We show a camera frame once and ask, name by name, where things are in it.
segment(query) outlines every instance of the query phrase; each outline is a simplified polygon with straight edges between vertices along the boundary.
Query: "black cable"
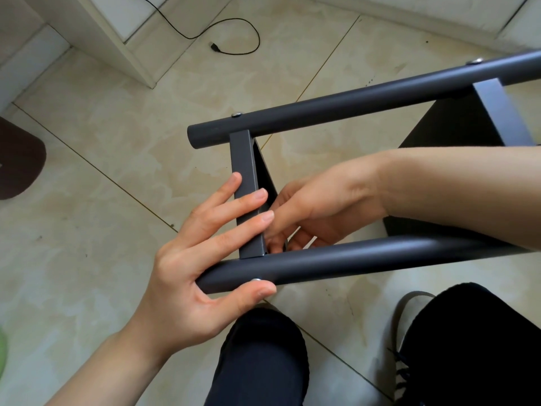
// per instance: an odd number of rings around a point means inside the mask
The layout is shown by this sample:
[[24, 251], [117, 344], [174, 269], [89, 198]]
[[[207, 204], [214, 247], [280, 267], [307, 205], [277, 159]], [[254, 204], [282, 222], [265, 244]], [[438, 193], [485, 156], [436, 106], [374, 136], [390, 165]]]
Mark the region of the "black cable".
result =
[[257, 31], [257, 29], [254, 27], [254, 25], [250, 21], [245, 20], [243, 18], [226, 18], [224, 20], [217, 21], [214, 24], [211, 24], [210, 26], [205, 28], [198, 35], [196, 35], [194, 37], [188, 37], [188, 36], [182, 34], [179, 30], [177, 30], [176, 27], [171, 24], [171, 21], [167, 20], [167, 17], [164, 16], [163, 13], [159, 10], [159, 8], [156, 7], [154, 4], [152, 4], [151, 1], [149, 1], [149, 0], [145, 0], [145, 1], [148, 4], [152, 5], [157, 12], [159, 12], [159, 14], [167, 21], [167, 23], [172, 27], [173, 30], [175, 30], [177, 33], [179, 33], [181, 36], [183, 36], [187, 40], [195, 40], [199, 36], [203, 35], [208, 29], [214, 27], [216, 24], [220, 24], [220, 23], [222, 23], [224, 21], [230, 21], [230, 20], [241, 20], [241, 21], [247, 22], [254, 29], [255, 33], [258, 35], [258, 46], [255, 47], [252, 51], [248, 51], [248, 52], [224, 52], [224, 51], [220, 50], [220, 48], [218, 48], [218, 46], [216, 44], [212, 43], [210, 45], [210, 47], [212, 48], [213, 51], [219, 52], [221, 54], [226, 54], [226, 55], [229, 55], [229, 56], [245, 56], [245, 55], [251, 54], [253, 52], [256, 52], [258, 50], [259, 46], [261, 45], [261, 37], [259, 36], [259, 31]]

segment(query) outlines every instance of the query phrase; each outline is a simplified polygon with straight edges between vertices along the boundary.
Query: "leg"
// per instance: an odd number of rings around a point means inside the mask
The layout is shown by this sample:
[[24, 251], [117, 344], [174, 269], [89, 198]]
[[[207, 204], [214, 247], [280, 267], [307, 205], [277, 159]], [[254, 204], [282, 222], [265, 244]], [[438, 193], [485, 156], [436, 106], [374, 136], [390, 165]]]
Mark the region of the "leg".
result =
[[308, 377], [300, 330], [284, 314], [256, 307], [227, 335], [205, 406], [301, 406]]
[[[402, 381], [397, 404], [538, 401], [538, 327], [477, 284], [456, 285], [434, 299], [413, 300], [423, 300], [426, 306], [403, 339], [397, 336]], [[411, 318], [407, 311], [408, 305], [404, 319]]]

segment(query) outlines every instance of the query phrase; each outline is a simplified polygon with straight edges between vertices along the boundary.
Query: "person's right hand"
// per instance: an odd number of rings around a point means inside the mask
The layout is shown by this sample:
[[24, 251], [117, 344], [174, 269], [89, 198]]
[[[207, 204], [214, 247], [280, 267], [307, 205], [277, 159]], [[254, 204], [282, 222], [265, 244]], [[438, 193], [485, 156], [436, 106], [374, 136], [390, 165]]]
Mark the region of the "person's right hand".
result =
[[288, 183], [271, 206], [273, 223], [265, 232], [270, 253], [333, 245], [363, 226], [387, 216], [381, 201], [379, 170], [385, 153], [346, 161]]

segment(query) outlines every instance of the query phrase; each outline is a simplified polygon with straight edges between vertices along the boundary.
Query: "metal tube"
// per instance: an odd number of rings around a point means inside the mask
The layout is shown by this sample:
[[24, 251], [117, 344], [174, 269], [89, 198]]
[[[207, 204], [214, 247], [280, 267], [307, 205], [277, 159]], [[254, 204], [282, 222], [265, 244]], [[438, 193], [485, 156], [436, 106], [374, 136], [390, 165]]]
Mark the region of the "metal tube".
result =
[[503, 85], [541, 78], [541, 50], [190, 125], [188, 139], [194, 148], [211, 147], [229, 142], [229, 134], [237, 131], [257, 137], [343, 120], [446, 98], [493, 78]]
[[197, 284], [204, 293], [232, 291], [254, 278], [276, 285], [528, 252], [493, 238], [401, 235], [323, 248], [221, 261]]

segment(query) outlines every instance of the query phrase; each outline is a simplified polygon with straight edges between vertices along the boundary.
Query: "brown cylinder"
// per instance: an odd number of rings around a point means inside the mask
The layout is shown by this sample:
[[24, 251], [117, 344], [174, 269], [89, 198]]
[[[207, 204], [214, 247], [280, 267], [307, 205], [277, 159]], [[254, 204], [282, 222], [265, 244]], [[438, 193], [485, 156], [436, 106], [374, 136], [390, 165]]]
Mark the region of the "brown cylinder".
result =
[[43, 169], [46, 157], [42, 140], [0, 117], [0, 200], [25, 191]]

